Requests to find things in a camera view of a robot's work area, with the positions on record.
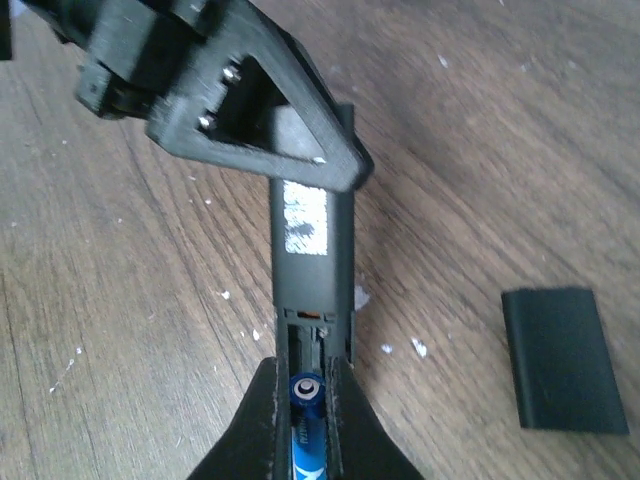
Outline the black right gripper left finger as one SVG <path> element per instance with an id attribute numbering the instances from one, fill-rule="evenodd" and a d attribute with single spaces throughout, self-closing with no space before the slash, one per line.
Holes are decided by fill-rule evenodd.
<path id="1" fill-rule="evenodd" d="M 228 428 L 189 474 L 197 479 L 270 479 L 273 476 L 277 401 L 276 359 L 263 359 Z"/>

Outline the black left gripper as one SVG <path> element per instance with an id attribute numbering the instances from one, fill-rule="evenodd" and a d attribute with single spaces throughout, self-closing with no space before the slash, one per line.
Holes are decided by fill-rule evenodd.
<path id="1" fill-rule="evenodd" d="M 86 53 L 77 100 L 100 118 L 149 115 L 175 157 L 337 192 L 373 172 L 303 47 L 249 1 L 25 5 Z"/>

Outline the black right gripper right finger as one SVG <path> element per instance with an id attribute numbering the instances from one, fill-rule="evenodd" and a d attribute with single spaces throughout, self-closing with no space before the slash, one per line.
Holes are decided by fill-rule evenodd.
<path id="1" fill-rule="evenodd" d="M 327 477 L 423 477 L 385 431 L 344 358 L 332 358 L 327 370 Z"/>

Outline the blue battery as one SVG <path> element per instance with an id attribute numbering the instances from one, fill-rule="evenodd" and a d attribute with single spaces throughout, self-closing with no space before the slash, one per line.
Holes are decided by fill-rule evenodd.
<path id="1" fill-rule="evenodd" d="M 325 382 L 315 373 L 290 379 L 294 479 L 327 479 Z"/>

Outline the black remote control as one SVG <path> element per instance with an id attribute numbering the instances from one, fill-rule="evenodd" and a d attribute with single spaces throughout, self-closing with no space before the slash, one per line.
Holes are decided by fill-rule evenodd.
<path id="1" fill-rule="evenodd" d="M 269 182 L 276 350 L 291 376 L 329 376 L 354 342 L 354 195 Z"/>

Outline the black battery cover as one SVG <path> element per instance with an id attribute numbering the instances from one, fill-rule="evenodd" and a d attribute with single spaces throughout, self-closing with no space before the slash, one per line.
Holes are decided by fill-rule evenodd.
<path id="1" fill-rule="evenodd" d="M 501 305 L 520 426 L 627 435 L 593 291 L 521 288 Z"/>

